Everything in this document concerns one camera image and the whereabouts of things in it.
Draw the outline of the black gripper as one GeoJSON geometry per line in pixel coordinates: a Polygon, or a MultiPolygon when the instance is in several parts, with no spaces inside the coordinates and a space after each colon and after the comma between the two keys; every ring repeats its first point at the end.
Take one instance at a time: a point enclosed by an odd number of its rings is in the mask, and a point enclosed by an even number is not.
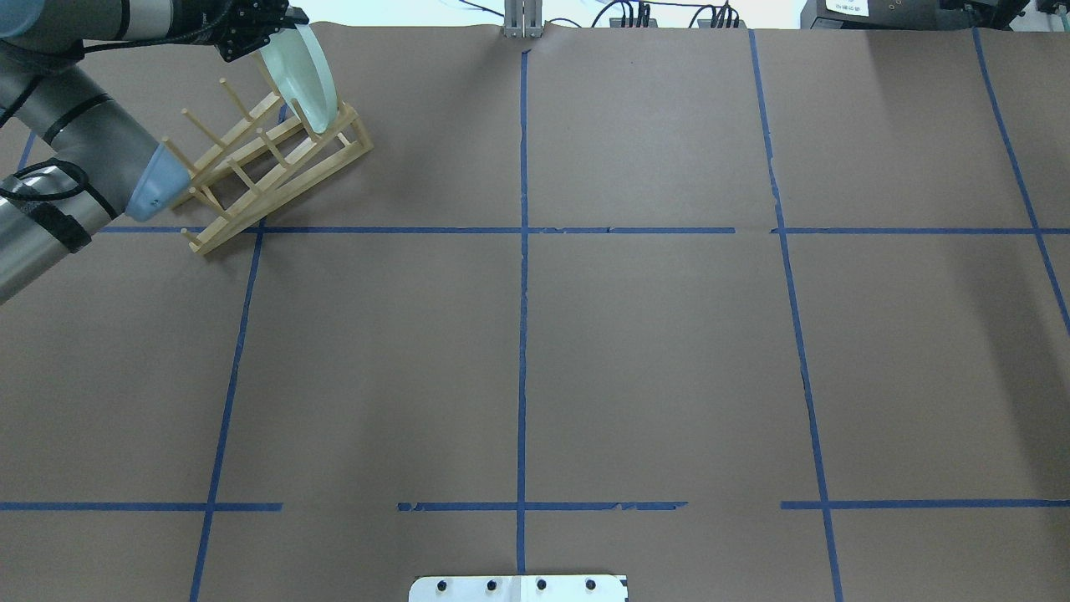
{"type": "Polygon", "coordinates": [[[217,22],[217,51],[226,64],[268,46],[284,30],[310,24],[309,16],[289,1],[229,1],[217,22]]]}

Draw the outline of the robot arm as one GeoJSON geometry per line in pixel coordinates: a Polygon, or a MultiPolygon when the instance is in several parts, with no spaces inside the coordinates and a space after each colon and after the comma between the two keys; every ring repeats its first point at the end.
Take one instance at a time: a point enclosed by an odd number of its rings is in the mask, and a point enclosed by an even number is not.
{"type": "Polygon", "coordinates": [[[232,62],[306,24],[288,1],[4,1],[3,123],[22,122],[54,157],[3,177],[3,300],[118,217],[148,221],[190,186],[190,169],[80,68],[85,57],[183,44],[232,62]]]}

